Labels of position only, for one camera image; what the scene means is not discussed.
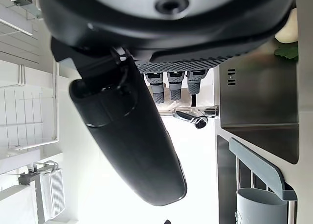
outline white wire rack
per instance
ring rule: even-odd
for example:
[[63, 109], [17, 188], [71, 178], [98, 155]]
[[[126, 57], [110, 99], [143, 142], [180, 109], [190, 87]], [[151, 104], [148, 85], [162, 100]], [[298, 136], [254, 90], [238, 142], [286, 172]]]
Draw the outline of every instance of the white wire rack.
[[0, 147], [24, 150], [58, 142], [58, 76], [55, 63], [52, 89], [27, 86], [19, 65], [17, 83], [0, 87]]

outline metal pipe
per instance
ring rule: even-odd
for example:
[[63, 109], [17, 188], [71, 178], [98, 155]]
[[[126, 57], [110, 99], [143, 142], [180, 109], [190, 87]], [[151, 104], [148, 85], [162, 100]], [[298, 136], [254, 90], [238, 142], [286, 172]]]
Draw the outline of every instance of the metal pipe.
[[212, 107], [189, 107], [189, 108], [175, 108], [168, 111], [159, 111], [161, 116], [172, 116], [175, 112], [185, 112], [188, 114], [193, 114], [195, 112], [199, 113], [199, 116], [202, 114], [208, 118], [215, 118], [219, 115], [218, 106]]
[[296, 202], [289, 201], [288, 203], [288, 224], [296, 224]]
[[251, 171], [251, 188], [255, 188], [255, 174]]
[[240, 160], [239, 158], [236, 157], [236, 185], [237, 185], [237, 190], [240, 189]]

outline dish drying rack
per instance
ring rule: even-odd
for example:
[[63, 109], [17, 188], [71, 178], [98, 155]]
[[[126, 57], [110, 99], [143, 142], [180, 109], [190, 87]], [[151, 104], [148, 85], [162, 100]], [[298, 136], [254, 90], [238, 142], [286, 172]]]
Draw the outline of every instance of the dish drying rack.
[[266, 190], [274, 192], [281, 200], [288, 201], [288, 223], [296, 224], [297, 194], [285, 183], [284, 176], [270, 163], [248, 147], [231, 138], [229, 149], [236, 156], [236, 188], [241, 188], [241, 162], [251, 171], [251, 188], [256, 188], [258, 177], [266, 185]]
[[2, 148], [19, 151], [59, 141], [59, 64], [54, 62], [52, 80], [47, 80], [52, 81], [52, 89], [28, 85], [26, 69], [18, 65], [15, 84], [0, 82]]

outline stainless steel sink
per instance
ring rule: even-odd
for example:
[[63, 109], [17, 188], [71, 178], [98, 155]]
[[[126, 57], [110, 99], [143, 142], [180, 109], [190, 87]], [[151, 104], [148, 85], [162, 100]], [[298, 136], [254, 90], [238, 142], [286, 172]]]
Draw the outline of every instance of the stainless steel sink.
[[274, 41], [220, 65], [221, 128], [292, 163], [299, 159], [296, 63]]

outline textured black surface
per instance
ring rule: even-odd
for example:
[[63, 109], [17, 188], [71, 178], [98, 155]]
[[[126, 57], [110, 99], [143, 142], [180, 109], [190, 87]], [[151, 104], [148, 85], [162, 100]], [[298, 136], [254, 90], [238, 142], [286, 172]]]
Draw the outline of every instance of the textured black surface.
[[141, 73], [151, 72], [171, 72], [171, 71], [195, 71], [216, 67], [222, 62], [226, 61], [228, 57], [218, 57], [216, 59], [200, 59], [200, 60], [185, 60], [178, 62], [165, 62], [165, 63], [141, 63], [137, 62], [136, 65]]

